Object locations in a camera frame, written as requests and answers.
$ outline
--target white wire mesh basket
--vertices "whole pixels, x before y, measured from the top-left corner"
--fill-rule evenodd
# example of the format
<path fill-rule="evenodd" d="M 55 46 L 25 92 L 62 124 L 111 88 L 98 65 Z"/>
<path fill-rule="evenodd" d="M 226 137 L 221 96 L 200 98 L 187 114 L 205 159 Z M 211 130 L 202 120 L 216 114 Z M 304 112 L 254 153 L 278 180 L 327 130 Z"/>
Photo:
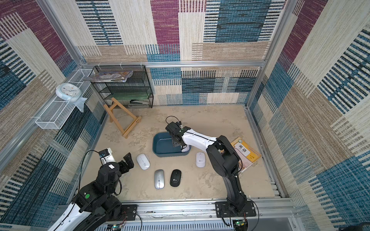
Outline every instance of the white wire mesh basket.
<path fill-rule="evenodd" d="M 81 90 L 81 96 L 91 84 L 90 81 L 83 81 L 83 78 L 89 76 L 92 71 L 92 69 L 79 69 L 68 81 Z M 41 129 L 61 129 L 75 107 L 73 103 L 56 96 L 37 118 L 36 124 Z"/>

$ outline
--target blue plastic tray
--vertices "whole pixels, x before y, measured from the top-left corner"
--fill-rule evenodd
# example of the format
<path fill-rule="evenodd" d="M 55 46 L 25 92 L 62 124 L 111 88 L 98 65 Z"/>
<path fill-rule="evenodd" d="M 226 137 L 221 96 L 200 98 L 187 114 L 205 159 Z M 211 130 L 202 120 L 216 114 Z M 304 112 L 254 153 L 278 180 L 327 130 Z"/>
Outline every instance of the blue plastic tray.
<path fill-rule="evenodd" d="M 181 152 L 180 146 L 173 147 L 171 135 L 168 132 L 160 132 L 153 138 L 153 152 L 159 157 L 186 156 L 189 151 Z"/>

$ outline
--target black wire mesh shelf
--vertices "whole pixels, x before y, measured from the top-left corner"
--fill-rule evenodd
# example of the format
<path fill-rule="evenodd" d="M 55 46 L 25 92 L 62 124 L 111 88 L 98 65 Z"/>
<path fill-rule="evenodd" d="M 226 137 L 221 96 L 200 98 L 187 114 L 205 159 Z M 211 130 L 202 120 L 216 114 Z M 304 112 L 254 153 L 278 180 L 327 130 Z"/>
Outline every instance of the black wire mesh shelf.
<path fill-rule="evenodd" d="M 143 65 L 109 65 L 95 66 L 95 74 L 99 72 L 133 71 L 126 82 L 91 82 L 107 105 L 112 105 L 114 97 L 126 108 L 152 108 L 153 91 L 148 74 Z"/>

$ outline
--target book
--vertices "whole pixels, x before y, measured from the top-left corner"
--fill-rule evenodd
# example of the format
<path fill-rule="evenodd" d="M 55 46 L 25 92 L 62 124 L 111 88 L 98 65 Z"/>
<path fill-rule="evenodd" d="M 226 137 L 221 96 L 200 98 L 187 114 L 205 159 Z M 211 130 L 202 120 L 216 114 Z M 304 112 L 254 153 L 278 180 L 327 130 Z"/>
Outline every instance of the book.
<path fill-rule="evenodd" d="M 239 169 L 242 169 L 240 173 L 244 172 L 261 157 L 261 154 L 251 148 L 244 140 L 242 140 L 241 137 L 236 138 L 230 144 L 234 147 L 236 153 L 240 157 Z"/>

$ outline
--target wooden easel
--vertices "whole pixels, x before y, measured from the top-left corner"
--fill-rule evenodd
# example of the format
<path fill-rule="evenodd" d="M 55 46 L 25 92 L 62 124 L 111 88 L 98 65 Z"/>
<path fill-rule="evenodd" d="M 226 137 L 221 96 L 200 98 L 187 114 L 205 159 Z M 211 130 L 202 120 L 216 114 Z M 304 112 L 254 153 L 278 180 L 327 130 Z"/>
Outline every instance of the wooden easel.
<path fill-rule="evenodd" d="M 135 127 L 135 125 L 137 123 L 140 123 L 141 122 L 141 116 L 138 116 L 138 117 L 134 116 L 129 110 L 127 110 L 127 108 L 125 108 L 125 106 L 123 106 L 115 98 L 112 98 L 112 101 L 113 101 L 113 104 L 110 107 L 108 107 L 108 105 L 104 104 L 104 108 L 105 108 L 105 110 L 107 111 L 107 113 L 109 115 L 109 121 L 110 122 L 114 122 L 117 125 L 118 129 L 121 131 L 122 136 L 127 139 L 128 138 L 128 134 L 130 133 L 130 131 Z M 132 121 L 131 124 L 125 130 L 119 124 L 117 118 L 114 117 L 114 115 L 113 115 L 113 109 L 116 106 L 122 108 L 127 114 L 129 114 L 134 119 L 134 121 Z"/>

